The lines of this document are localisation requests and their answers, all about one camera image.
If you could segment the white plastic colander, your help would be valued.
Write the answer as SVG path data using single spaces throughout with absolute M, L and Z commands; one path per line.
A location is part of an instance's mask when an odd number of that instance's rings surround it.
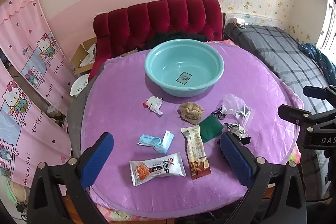
M 81 93 L 81 91 L 87 86 L 88 78 L 89 74 L 84 74 L 78 77 L 78 79 L 74 81 L 71 87 L 70 96 L 77 97 Z

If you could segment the red velvet tufted sofa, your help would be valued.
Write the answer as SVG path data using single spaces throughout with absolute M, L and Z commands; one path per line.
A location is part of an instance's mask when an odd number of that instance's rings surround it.
M 97 53 L 90 79 L 106 60 L 147 45 L 157 33 L 196 33 L 219 41 L 223 14 L 217 0 L 158 0 L 99 14 L 93 30 Z

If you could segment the pink hello kitty curtain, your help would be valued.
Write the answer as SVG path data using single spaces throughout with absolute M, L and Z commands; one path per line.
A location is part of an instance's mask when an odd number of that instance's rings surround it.
M 8 0 L 1 5 L 1 50 L 26 84 L 56 110 L 67 113 L 75 77 L 39 0 Z M 1 67 L 1 175 L 30 187 L 40 162 L 59 165 L 70 154 L 66 130 Z

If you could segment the brown beige snack bar wrapper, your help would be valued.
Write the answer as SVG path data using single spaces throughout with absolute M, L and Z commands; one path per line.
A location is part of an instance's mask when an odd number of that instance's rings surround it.
M 182 128 L 181 133 L 186 139 L 186 154 L 189 162 L 191 179 L 195 180 L 211 174 L 199 125 Z

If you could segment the teal plastic basin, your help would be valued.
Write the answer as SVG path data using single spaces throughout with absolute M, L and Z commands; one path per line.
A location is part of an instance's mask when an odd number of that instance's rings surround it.
M 209 44 L 191 39 L 163 42 L 149 51 L 147 77 L 168 94 L 191 98 L 216 84 L 224 73 L 224 60 Z

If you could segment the blue face mask packet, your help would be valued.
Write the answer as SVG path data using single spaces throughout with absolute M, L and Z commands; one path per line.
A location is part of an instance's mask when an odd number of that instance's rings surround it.
M 167 154 L 171 143 L 173 142 L 174 134 L 166 130 L 163 138 L 150 136 L 150 135 L 141 135 L 137 145 L 152 147 L 159 154 Z

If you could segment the purple quilted table cover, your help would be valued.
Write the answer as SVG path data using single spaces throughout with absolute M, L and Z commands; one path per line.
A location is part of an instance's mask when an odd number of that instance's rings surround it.
M 248 134 L 249 150 L 270 163 L 287 161 L 299 129 L 279 118 L 282 104 L 303 108 L 302 100 L 248 51 L 213 43 L 224 60 L 221 79 L 206 92 L 193 97 L 209 116 L 222 103 L 225 94 L 242 98 L 255 114 Z M 81 126 L 81 148 L 92 146 L 103 132 L 114 137 L 114 148 L 98 178 L 89 190 L 94 203 L 109 209 L 148 218 L 176 218 L 198 214 L 228 205 L 246 192 L 228 162 L 223 158 L 217 140 L 205 143 L 211 174 L 191 179 L 170 176 L 154 178 L 133 186 L 129 162 L 158 157 L 150 147 L 137 145 L 143 134 L 163 137 L 166 130 L 174 134 L 169 153 L 180 152 L 188 165 L 185 138 L 181 129 L 188 126 L 178 114 L 183 98 L 164 92 L 144 71 L 146 51 L 105 63 L 95 80 L 85 105 Z M 159 116 L 143 106 L 151 96 L 162 98 Z

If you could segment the dark blue patterned cloth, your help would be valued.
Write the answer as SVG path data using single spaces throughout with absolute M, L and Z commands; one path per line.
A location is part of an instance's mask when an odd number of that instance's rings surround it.
M 323 75 L 328 84 L 335 86 L 336 70 L 335 65 L 324 55 L 317 47 L 311 43 L 303 43 L 298 46 L 298 49 L 304 55 L 312 59 L 323 72 Z

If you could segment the cardboard box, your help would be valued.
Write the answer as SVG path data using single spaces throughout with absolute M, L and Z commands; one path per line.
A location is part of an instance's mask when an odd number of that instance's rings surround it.
M 82 42 L 71 58 L 74 75 L 89 73 L 96 57 L 96 38 Z

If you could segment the white noodle snack packet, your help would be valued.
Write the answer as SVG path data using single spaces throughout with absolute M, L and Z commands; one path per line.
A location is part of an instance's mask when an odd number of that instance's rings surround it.
M 156 177 L 186 176 L 180 152 L 163 157 L 129 162 L 133 186 L 139 186 Z

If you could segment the white red tissue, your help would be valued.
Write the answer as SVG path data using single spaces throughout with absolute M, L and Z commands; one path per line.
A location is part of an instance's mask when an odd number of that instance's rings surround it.
M 162 98 L 158 98 L 156 96 L 151 96 L 145 102 L 143 102 L 143 106 L 148 108 L 150 111 L 156 113 L 157 115 L 163 115 L 163 112 L 160 110 L 162 105 Z

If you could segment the tan knitted cloth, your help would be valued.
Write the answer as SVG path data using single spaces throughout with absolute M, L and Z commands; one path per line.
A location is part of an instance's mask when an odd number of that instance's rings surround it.
M 179 106 L 178 112 L 183 120 L 196 125 L 201 122 L 205 110 L 196 103 L 187 102 Z

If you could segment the clear zip plastic bag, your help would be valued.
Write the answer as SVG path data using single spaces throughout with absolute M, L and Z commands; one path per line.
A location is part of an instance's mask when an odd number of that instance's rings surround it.
M 242 128 L 246 131 L 250 127 L 255 110 L 248 107 L 245 101 L 234 94 L 225 94 L 222 100 L 223 115 L 233 116 Z

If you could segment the black clothing on sofa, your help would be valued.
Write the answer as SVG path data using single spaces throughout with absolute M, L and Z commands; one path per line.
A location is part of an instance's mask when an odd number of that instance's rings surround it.
M 197 40 L 200 42 L 208 42 L 210 39 L 202 34 L 198 33 L 185 33 L 185 32 L 170 32 L 170 33 L 161 33 L 157 32 L 153 39 L 149 42 L 146 42 L 143 47 L 139 47 L 138 50 L 150 50 L 156 47 L 157 45 L 177 39 L 190 39 L 190 40 Z

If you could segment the green scouring pad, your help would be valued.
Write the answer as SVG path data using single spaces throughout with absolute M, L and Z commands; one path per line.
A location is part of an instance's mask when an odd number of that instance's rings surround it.
M 200 135 L 203 143 L 206 143 L 222 134 L 223 125 L 213 115 L 208 116 L 199 123 Z

